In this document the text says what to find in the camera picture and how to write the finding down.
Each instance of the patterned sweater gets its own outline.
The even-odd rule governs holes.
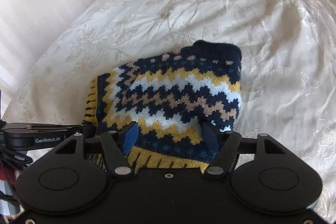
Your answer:
[[[127,156],[135,171],[204,171],[215,155],[202,141],[200,124],[232,130],[241,105],[240,71],[241,51],[231,44],[197,41],[139,59],[93,80],[84,121],[97,125],[98,134],[138,122],[139,139]]]

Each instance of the sweater cuff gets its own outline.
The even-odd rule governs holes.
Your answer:
[[[237,46],[226,43],[210,43],[203,40],[198,40],[192,46],[183,48],[181,53],[192,54],[198,58],[232,61],[238,64],[242,60],[242,52]]]

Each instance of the satin bedspread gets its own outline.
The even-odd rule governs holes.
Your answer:
[[[315,210],[333,222],[335,5],[336,0],[97,0],[36,63],[4,120],[80,123],[95,75],[199,39],[233,43],[243,53],[243,104],[234,130],[244,137],[270,134],[312,166],[324,183]],[[240,163],[251,157],[243,155]]]

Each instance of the yellow stripe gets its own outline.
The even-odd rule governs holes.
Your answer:
[[[156,136],[158,138],[163,138],[165,135],[171,135],[174,142],[178,142],[183,138],[190,138],[192,144],[198,144],[202,140],[202,137],[196,133],[194,128],[187,128],[184,132],[179,132],[177,124],[173,123],[167,128],[163,128],[160,121],[155,121],[153,124],[146,124],[146,119],[144,117],[139,117],[134,119],[138,122],[139,127],[141,128],[142,134],[147,134],[152,130],[155,130]],[[105,117],[104,122],[106,122],[108,127],[111,127],[114,123],[117,125],[118,129],[122,129],[123,126],[128,125],[132,122],[131,115],[127,115],[123,118],[120,117],[120,114],[115,116],[108,115]]]
[[[107,115],[113,115],[114,109],[113,106],[113,99],[111,99],[111,95],[114,92],[113,84],[117,82],[115,77],[118,75],[118,72],[115,70],[112,70],[109,72],[110,76],[106,79],[106,82],[108,83],[107,87],[105,88],[106,94],[103,96],[103,101],[106,103],[106,107],[104,109],[104,113]]]
[[[199,69],[193,69],[192,71],[185,71],[184,68],[177,69],[172,71],[172,69],[168,69],[165,74],[162,74],[162,70],[158,70],[156,73],[151,73],[150,71],[146,71],[142,75],[138,75],[135,81],[140,81],[143,78],[146,78],[147,83],[152,82],[154,79],[157,79],[159,82],[163,82],[168,80],[172,82],[175,80],[175,77],[179,75],[182,79],[187,78],[189,75],[192,75],[196,78],[196,80],[200,81],[203,79],[210,79],[214,86],[218,86],[223,82],[227,84],[230,91],[240,91],[240,83],[236,82],[234,84],[230,83],[230,78],[227,75],[216,76],[212,71],[207,71],[206,73],[200,73]]]
[[[146,167],[148,168],[157,168],[159,162],[160,165],[158,168],[169,168],[173,163],[172,168],[183,168],[186,165],[187,168],[200,168],[201,172],[203,173],[205,169],[208,167],[208,164],[201,161],[181,159],[177,157],[162,155],[136,146],[132,148],[128,156],[128,163],[130,165],[133,165],[134,161],[137,158],[136,167],[134,171],[138,172],[139,168],[145,165],[149,157],[150,159],[146,165]]]
[[[84,114],[91,115],[91,117],[84,116],[84,121],[92,122],[94,125],[98,125],[98,120],[96,117],[96,111],[97,111],[97,101],[98,101],[98,87],[97,87],[97,77],[91,82],[89,96],[87,97],[86,101],[86,107],[90,108],[88,110],[85,110]]]

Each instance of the circular cap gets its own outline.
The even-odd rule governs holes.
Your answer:
[[[207,169],[207,173],[214,176],[220,175],[223,172],[224,170],[219,166],[211,166]]]
[[[119,166],[117,168],[115,168],[114,172],[117,174],[117,175],[121,175],[121,176],[124,176],[124,175],[128,175],[132,172],[132,170],[126,166]]]
[[[260,182],[272,190],[289,190],[299,183],[298,176],[291,170],[285,168],[271,168],[261,172]]]
[[[40,184],[53,191],[61,191],[73,187],[78,182],[78,174],[68,168],[55,168],[40,176]]]
[[[232,174],[231,187],[255,210],[287,214],[315,204],[322,192],[322,181],[300,159],[274,155],[272,160],[261,156],[239,166]]]
[[[165,174],[165,178],[167,178],[167,179],[172,179],[173,177],[174,177],[174,175],[171,174],[171,173]]]

